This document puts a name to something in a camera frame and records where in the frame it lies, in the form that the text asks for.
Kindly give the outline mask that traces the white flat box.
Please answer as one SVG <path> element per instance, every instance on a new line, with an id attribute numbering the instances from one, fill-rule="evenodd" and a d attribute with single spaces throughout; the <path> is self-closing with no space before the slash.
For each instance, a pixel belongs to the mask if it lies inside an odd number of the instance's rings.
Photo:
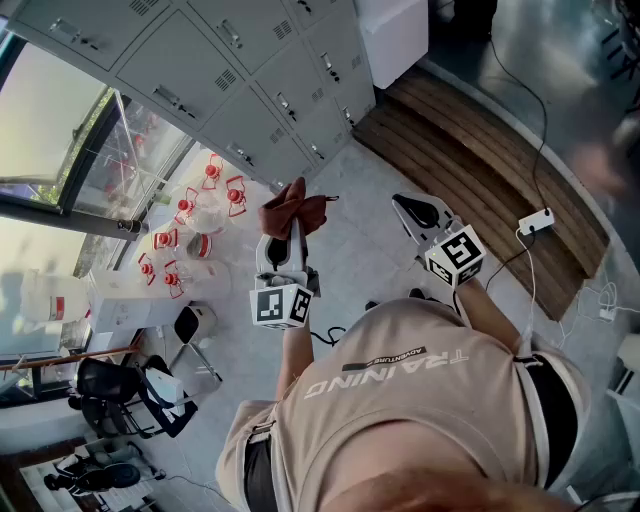
<path id="1" fill-rule="evenodd" d="M 162 407 L 162 409 L 165 413 L 182 416 L 185 413 L 185 405 L 176 404 L 184 398 L 182 381 L 156 368 L 148 368 L 144 373 L 151 386 L 151 390 L 148 391 L 149 398 L 156 404 L 158 404 L 157 397 L 161 398 L 164 402 L 174 403 L 174 407 Z"/>

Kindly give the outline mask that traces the black floor fan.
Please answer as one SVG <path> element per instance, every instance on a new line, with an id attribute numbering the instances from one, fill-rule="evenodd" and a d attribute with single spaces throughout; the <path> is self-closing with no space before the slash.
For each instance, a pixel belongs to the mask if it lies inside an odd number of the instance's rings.
<path id="1" fill-rule="evenodd" d="M 116 462 L 106 452 L 86 457 L 74 454 L 54 468 L 54 473 L 43 477 L 45 486 L 50 491 L 67 490 L 73 496 L 131 487 L 141 479 L 141 472 L 135 465 Z"/>

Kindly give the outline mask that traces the red-brown wiping cloth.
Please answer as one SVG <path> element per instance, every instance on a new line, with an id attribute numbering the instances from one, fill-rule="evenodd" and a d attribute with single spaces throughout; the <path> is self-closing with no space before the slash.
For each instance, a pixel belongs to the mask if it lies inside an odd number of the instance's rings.
<path id="1" fill-rule="evenodd" d="M 298 177 L 259 208 L 261 231 L 269 237 L 287 240 L 293 221 L 297 220 L 304 234 L 309 235 L 326 223 L 327 204 L 338 199 L 326 195 L 307 197 L 306 180 Z"/>

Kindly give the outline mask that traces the person's left forearm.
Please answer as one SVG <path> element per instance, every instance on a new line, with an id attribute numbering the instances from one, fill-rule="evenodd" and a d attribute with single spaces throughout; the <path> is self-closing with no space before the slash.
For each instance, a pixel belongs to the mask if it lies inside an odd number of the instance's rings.
<path id="1" fill-rule="evenodd" d="M 284 398 L 289 387 L 314 362 L 312 334 L 309 324 L 283 332 L 282 358 L 275 399 Z"/>

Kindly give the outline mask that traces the person's right forearm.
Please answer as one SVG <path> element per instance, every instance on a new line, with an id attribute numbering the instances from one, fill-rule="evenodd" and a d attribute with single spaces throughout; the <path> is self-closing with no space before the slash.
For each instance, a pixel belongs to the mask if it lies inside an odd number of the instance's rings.
<path id="1" fill-rule="evenodd" d="M 459 286 L 456 292 L 471 327 L 495 338 L 513 354 L 517 354 L 521 335 L 497 307 L 482 283 L 472 278 Z"/>

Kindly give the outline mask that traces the person's beige shirt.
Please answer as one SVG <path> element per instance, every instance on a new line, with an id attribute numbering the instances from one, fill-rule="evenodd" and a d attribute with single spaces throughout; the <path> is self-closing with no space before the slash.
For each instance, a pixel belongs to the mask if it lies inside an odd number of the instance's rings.
<path id="1" fill-rule="evenodd" d="M 283 399 L 240 405 L 223 495 L 241 512 L 571 512 L 548 490 L 589 388 L 521 342 L 513 354 L 434 299 L 379 304 Z"/>

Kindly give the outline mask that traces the black office chair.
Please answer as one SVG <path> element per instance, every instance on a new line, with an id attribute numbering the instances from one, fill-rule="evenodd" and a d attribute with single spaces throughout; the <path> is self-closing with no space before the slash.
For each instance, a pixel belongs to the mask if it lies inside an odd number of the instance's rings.
<path id="1" fill-rule="evenodd" d="M 144 364 L 119 366 L 85 359 L 78 371 L 80 411 L 101 438 L 138 435 L 150 439 L 160 434 L 177 437 L 198 411 L 193 398 L 180 391 L 175 399 L 164 399 L 152 376 L 172 376 L 158 355 Z"/>

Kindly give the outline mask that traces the white plastic canister red label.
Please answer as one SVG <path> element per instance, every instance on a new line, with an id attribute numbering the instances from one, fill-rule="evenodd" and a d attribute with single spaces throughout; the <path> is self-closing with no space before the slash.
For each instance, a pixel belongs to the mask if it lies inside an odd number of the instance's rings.
<path id="1" fill-rule="evenodd" d="M 20 288 L 20 313 L 35 323 L 69 323 L 90 311 L 86 283 L 74 276 L 27 270 Z"/>

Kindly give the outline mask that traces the brown wooden pole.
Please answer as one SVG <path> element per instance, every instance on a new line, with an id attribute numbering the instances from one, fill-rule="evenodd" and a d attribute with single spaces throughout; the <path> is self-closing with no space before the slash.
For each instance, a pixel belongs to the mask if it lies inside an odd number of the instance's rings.
<path id="1" fill-rule="evenodd" d="M 52 365 L 60 365 L 67 364 L 76 361 L 83 360 L 85 358 L 99 358 L 99 357 L 110 357 L 116 354 L 130 354 L 130 353 L 138 353 L 140 349 L 137 346 L 130 346 L 125 348 L 119 348 L 115 350 L 107 350 L 107 351 L 99 351 L 99 352 L 86 352 L 82 354 L 70 355 L 67 357 L 58 357 L 53 359 L 46 360 L 38 360 L 38 361 L 27 361 L 27 362 L 18 362 L 13 365 L 0 365 L 0 371 L 14 371 L 19 369 L 30 369 L 36 367 L 47 367 Z"/>

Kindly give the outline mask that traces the group of red-capped water jugs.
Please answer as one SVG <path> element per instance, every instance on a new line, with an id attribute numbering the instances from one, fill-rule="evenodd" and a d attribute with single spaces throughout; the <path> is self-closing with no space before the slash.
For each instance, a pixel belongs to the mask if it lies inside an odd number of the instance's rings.
<path id="1" fill-rule="evenodd" d="M 241 247 L 228 218 L 230 170 L 219 155 L 202 150 L 190 163 L 190 179 L 169 194 L 167 220 L 152 230 L 137 260 L 137 278 L 151 296 L 207 301 L 231 292 L 230 267 L 240 261 Z"/>

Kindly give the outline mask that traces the brown wooden slat platform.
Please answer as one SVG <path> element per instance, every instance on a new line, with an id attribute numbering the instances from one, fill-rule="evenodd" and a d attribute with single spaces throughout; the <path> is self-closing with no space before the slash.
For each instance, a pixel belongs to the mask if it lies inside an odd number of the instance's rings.
<path id="1" fill-rule="evenodd" d="M 471 224 L 487 250 L 560 320 L 595 275 L 609 236 L 535 144 L 440 78 L 414 66 L 381 94 L 354 137 Z M 552 226 L 518 221 L 549 207 Z"/>

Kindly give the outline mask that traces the white cardboard box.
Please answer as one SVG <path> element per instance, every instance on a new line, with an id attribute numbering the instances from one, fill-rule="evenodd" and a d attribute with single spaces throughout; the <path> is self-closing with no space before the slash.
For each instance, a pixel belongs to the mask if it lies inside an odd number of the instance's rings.
<path id="1" fill-rule="evenodd" d="M 170 325 L 190 298 L 173 298 L 167 285 L 148 285 L 140 272 L 90 270 L 86 276 L 89 323 L 95 333 Z"/>

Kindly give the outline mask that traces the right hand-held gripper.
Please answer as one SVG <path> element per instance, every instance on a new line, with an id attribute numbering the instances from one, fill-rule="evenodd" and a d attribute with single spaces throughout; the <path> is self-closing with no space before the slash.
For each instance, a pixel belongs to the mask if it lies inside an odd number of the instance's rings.
<path id="1" fill-rule="evenodd" d="M 444 201 L 427 194 L 396 193 L 392 206 L 418 244 L 420 260 L 428 272 L 452 289 L 480 272 L 486 256 L 484 246 L 470 224 L 453 218 Z"/>

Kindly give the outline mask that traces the grey metal stool frame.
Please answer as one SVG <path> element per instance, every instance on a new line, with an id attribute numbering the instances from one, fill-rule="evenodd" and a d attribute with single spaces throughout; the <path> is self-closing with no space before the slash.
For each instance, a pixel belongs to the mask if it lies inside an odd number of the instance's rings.
<path id="1" fill-rule="evenodd" d="M 196 401 L 202 401 L 216 392 L 223 381 L 195 344 L 182 344 L 172 357 L 169 370 L 181 380 L 184 391 Z"/>

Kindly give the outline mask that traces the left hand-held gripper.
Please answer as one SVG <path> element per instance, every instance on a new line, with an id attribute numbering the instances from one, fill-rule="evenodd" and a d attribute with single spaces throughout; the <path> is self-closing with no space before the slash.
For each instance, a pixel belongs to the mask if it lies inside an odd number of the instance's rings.
<path id="1" fill-rule="evenodd" d="M 256 247 L 259 273 L 255 275 L 255 289 L 250 291 L 254 326 L 288 330 L 306 325 L 311 300 L 321 294 L 319 274 L 311 267 L 307 269 L 307 257 L 306 236 L 297 218 L 292 220 L 287 241 L 261 236 Z M 287 271 L 267 272 L 281 266 Z"/>

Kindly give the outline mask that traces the white power strip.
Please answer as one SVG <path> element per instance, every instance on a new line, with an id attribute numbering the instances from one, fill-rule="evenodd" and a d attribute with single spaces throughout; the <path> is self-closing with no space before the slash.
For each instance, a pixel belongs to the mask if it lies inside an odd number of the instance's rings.
<path id="1" fill-rule="evenodd" d="M 555 217 L 552 210 L 547 207 L 539 210 L 533 214 L 521 218 L 519 223 L 519 232 L 522 235 L 530 235 L 537 231 L 546 229 L 552 226 L 555 222 Z"/>

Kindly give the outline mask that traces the grey metal locker door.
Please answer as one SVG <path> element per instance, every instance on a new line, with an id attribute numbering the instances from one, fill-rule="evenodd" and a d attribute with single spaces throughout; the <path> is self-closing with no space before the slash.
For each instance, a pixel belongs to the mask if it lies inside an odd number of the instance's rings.
<path id="1" fill-rule="evenodd" d="M 334 98 L 301 42 L 271 57 L 253 76 L 252 86 L 307 145 L 319 145 L 320 138 L 342 130 Z"/>

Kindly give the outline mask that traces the grey metal locker cabinet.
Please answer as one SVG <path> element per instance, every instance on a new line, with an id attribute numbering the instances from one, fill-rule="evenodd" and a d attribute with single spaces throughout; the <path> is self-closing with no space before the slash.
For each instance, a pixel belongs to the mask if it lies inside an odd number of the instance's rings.
<path id="1" fill-rule="evenodd" d="M 8 27 L 273 189 L 325 167 L 376 102 L 352 0 L 21 0 Z M 308 50 L 342 124 L 319 145 L 252 86 L 292 42 Z"/>

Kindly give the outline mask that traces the black framed glass window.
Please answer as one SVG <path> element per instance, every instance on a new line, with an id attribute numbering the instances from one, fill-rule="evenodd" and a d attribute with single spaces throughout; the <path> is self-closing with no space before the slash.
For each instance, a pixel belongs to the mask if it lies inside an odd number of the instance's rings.
<path id="1" fill-rule="evenodd" d="M 0 30 L 0 217 L 133 240 L 192 145 L 119 90 Z"/>

